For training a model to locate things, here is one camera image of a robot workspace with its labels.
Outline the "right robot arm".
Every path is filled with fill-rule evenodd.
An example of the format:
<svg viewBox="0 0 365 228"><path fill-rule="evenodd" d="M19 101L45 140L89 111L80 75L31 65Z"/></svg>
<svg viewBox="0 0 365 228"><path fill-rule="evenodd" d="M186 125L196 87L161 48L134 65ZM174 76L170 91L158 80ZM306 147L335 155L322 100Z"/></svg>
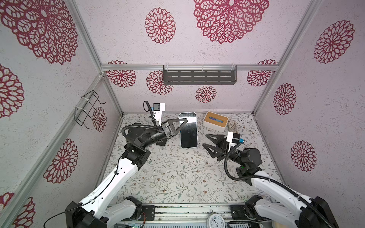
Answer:
<svg viewBox="0 0 365 228"><path fill-rule="evenodd" d="M243 213L249 222L272 220L288 228L337 228L338 223L321 197L311 198L275 180L264 172L258 149L245 148L240 134L206 134L212 144L203 144L212 158L223 161L226 175L233 181L244 181L271 196L270 202L259 195L244 203Z"/></svg>

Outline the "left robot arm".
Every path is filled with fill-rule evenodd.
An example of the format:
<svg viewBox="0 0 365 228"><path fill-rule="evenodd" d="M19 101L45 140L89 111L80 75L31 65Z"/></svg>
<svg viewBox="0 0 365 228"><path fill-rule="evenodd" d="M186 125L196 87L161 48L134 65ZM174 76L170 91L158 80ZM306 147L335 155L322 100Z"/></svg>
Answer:
<svg viewBox="0 0 365 228"><path fill-rule="evenodd" d="M112 228L125 219L138 220L142 203L130 196L120 204L110 206L124 184L146 163L150 156L148 146L170 139L182 130L188 120L169 119L160 126L134 123L122 128L127 141L125 152L113 171L79 203L71 202L63 212L68 228Z"/></svg>

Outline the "phone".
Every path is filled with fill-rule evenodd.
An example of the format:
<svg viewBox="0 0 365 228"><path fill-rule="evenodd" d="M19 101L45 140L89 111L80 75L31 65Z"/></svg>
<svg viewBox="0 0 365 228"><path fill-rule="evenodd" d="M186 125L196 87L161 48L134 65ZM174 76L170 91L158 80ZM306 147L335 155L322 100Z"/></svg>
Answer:
<svg viewBox="0 0 365 228"><path fill-rule="evenodd" d="M180 142L183 149L198 146L197 115L195 112L180 113L179 119L187 119L187 123L180 131Z"/></svg>

